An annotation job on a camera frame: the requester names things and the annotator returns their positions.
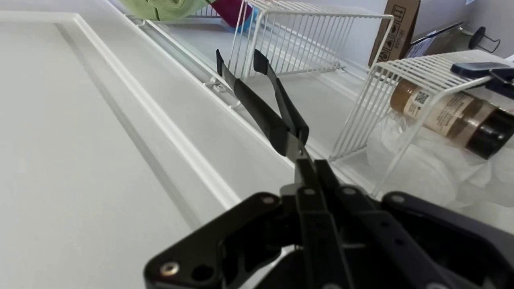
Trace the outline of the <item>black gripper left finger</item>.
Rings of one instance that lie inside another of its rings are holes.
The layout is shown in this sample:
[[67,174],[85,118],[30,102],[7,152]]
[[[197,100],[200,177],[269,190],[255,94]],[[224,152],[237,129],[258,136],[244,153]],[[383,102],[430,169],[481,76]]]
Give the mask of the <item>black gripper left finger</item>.
[[300,221],[308,289],[348,289],[345,256],[327,211],[317,176],[308,160],[298,160],[295,206]]

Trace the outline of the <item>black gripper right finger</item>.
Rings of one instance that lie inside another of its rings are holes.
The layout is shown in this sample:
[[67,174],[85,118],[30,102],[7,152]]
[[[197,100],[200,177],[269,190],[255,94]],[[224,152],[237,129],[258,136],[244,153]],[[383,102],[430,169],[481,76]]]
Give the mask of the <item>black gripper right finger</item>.
[[390,213],[358,187],[340,185],[326,161],[316,161],[314,168],[343,235],[364,245],[345,250],[354,289],[456,289]]

